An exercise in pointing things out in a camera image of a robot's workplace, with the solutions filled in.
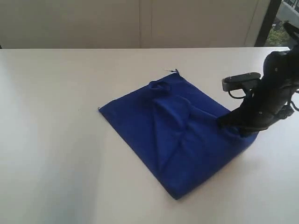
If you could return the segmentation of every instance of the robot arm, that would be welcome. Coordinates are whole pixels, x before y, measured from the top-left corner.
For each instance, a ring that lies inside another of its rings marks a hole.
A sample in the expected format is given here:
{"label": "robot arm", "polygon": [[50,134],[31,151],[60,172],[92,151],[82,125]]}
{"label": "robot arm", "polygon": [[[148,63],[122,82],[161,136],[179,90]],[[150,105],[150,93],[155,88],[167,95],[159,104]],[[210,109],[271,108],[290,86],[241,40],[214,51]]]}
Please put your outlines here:
{"label": "robot arm", "polygon": [[298,111],[292,95],[299,89],[299,29],[288,22],[284,28],[297,45],[292,50],[270,53],[264,61],[262,79],[258,73],[248,73],[222,80],[223,90],[230,96],[230,91],[237,89],[243,89],[245,96],[240,107],[217,119],[219,126],[233,126],[241,135],[250,135],[291,116],[293,108]]}

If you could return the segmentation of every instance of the fold in cloth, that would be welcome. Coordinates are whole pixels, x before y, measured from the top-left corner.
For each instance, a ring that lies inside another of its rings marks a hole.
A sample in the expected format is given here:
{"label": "fold in cloth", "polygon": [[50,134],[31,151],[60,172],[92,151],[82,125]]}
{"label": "fold in cloth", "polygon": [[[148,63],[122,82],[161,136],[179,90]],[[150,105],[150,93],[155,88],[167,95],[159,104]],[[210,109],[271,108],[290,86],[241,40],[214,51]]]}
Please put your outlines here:
{"label": "fold in cloth", "polygon": [[178,72],[113,100],[99,112],[175,199],[211,177],[257,136],[220,129],[216,119],[229,110]]}

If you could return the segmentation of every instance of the white table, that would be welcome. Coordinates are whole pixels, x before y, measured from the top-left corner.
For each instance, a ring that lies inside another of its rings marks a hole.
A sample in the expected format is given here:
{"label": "white table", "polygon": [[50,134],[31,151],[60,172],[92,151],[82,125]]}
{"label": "white table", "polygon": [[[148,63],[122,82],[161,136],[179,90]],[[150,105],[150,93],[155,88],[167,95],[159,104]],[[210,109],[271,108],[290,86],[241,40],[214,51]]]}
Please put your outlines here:
{"label": "white table", "polygon": [[234,109],[221,79],[285,49],[1,50],[0,223],[298,223],[299,113],[175,201],[97,111],[175,68]]}

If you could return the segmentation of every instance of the blue towel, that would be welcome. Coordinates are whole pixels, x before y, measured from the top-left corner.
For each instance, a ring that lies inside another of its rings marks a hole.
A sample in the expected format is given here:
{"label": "blue towel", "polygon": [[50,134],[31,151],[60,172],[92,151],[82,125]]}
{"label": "blue towel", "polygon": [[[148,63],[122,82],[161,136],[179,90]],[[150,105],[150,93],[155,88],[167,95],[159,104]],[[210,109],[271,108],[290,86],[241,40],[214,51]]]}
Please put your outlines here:
{"label": "blue towel", "polygon": [[257,136],[220,129],[216,118],[229,110],[178,72],[113,100],[99,112],[175,199],[215,174]]}

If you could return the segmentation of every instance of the blue cloth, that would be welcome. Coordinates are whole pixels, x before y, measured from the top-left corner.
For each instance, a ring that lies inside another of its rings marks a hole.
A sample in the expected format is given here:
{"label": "blue cloth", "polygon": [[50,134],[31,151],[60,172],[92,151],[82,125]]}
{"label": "blue cloth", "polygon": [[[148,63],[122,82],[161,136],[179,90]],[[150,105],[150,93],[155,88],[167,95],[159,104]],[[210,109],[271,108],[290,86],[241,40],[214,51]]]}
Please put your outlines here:
{"label": "blue cloth", "polygon": [[216,118],[229,110],[178,72],[113,100],[99,112],[175,199],[215,174],[257,136],[220,129]]}

